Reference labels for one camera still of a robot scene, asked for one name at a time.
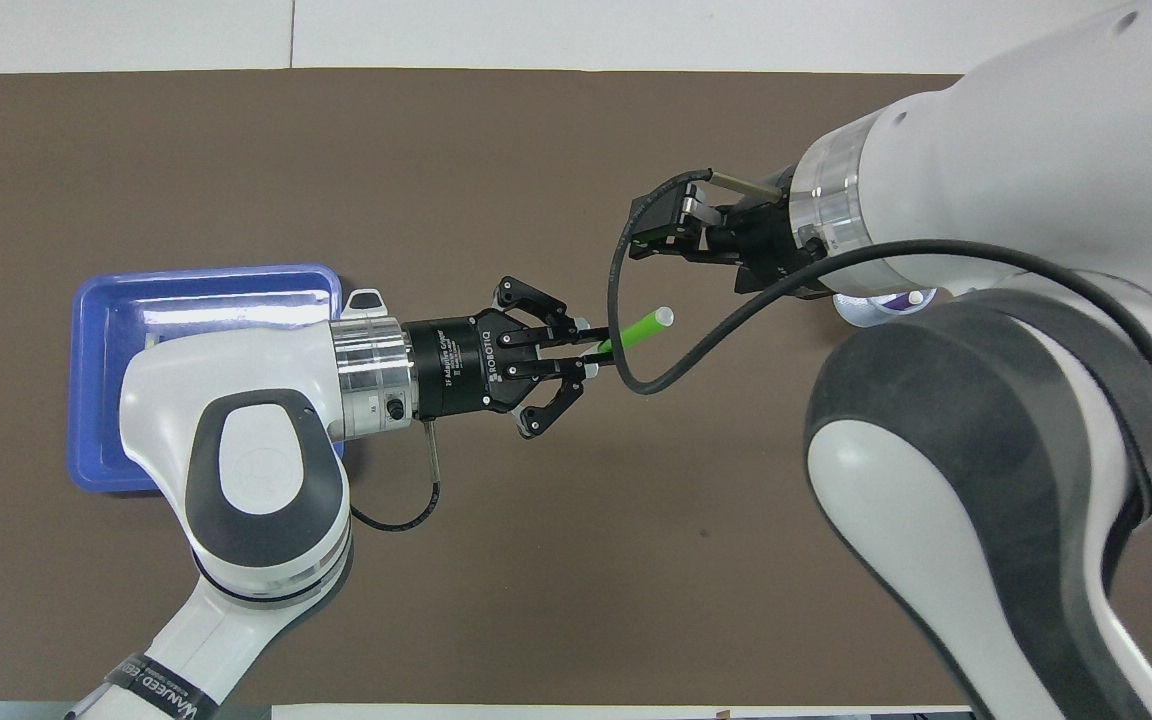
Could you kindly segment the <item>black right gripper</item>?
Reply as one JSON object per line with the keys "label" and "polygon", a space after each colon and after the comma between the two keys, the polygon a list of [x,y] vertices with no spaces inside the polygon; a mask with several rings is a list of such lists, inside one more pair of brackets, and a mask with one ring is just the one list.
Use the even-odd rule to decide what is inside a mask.
{"label": "black right gripper", "polygon": [[[676,256],[687,263],[733,264],[737,266],[733,291],[763,291],[796,270],[813,263],[812,253],[801,249],[791,232],[788,200],[764,200],[745,194],[730,205],[713,209],[696,183],[680,184],[660,194],[635,200],[641,213],[628,241],[628,258]],[[660,234],[655,232],[696,232],[704,234]]]}

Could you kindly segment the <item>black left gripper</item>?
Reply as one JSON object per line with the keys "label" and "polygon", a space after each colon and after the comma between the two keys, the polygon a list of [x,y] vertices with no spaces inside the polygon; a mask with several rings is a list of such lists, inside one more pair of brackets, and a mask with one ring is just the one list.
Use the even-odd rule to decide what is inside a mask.
{"label": "black left gripper", "polygon": [[[521,310],[540,323],[538,327],[524,325],[498,333],[495,348],[500,350],[594,343],[594,354],[507,365],[505,404],[492,395],[483,333],[475,316],[407,323],[406,336],[410,341],[417,391],[415,416],[420,420],[435,420],[484,410],[509,411],[515,416],[518,433],[525,439],[535,439],[547,432],[559,416],[584,395],[585,384],[596,376],[596,366],[613,363],[612,354],[598,350],[600,343],[611,340],[609,329],[577,323],[567,313],[564,301],[511,275],[500,278],[495,309],[502,313]],[[539,384],[548,381],[556,381],[558,391],[547,404],[526,406],[526,396]]]}

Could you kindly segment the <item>green marker pen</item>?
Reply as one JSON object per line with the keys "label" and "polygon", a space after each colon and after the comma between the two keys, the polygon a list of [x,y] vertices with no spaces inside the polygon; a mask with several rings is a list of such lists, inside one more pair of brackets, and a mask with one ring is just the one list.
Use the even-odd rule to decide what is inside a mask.
{"label": "green marker pen", "polygon": [[[635,344],[649,340],[649,338],[654,338],[660,332],[670,328],[673,323],[675,323],[675,313],[670,306],[657,306],[652,313],[643,316],[637,323],[631,325],[622,325],[620,331],[620,340],[623,348],[631,348]],[[588,348],[584,353],[585,355],[598,355],[598,354],[613,354],[614,343],[612,341],[611,334],[605,340],[600,341],[593,348]]]}

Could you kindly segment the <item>translucent plastic cup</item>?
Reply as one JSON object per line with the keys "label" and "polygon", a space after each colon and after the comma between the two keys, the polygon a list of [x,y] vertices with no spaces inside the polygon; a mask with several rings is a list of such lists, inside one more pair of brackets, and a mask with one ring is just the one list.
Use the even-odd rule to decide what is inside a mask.
{"label": "translucent plastic cup", "polygon": [[899,318],[899,316],[909,316],[886,313],[882,306],[877,306],[876,300],[882,300],[884,296],[888,295],[890,295],[890,293],[882,293],[882,295],[874,296],[850,296],[846,295],[846,293],[836,293],[832,300],[838,314],[840,314],[846,323],[855,325],[856,328],[869,328],[884,323],[890,323],[890,320]]}

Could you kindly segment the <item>brown table mat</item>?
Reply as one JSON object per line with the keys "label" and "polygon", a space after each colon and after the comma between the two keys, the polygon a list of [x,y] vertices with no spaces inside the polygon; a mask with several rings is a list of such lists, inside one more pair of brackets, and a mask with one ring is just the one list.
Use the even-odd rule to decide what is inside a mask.
{"label": "brown table mat", "polygon": [[[602,324],[628,205],[760,177],[952,76],[247,70],[0,76],[0,700],[77,702],[197,574],[159,497],[67,468],[91,275],[321,263],[403,320],[511,274]],[[535,441],[439,420],[444,493],[233,703],[963,705],[814,506],[803,414],[850,336],[781,300],[660,395],[605,373]]]}

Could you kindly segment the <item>blue plastic tray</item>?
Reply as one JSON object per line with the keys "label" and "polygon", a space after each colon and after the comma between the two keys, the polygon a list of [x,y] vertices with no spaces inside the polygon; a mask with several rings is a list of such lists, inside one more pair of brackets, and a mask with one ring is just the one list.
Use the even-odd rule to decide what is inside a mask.
{"label": "blue plastic tray", "polygon": [[120,392],[132,356],[177,338],[338,319],[340,278],[316,263],[132,272],[88,278],[74,296],[67,462],[77,487],[101,495],[156,493],[126,456]]}

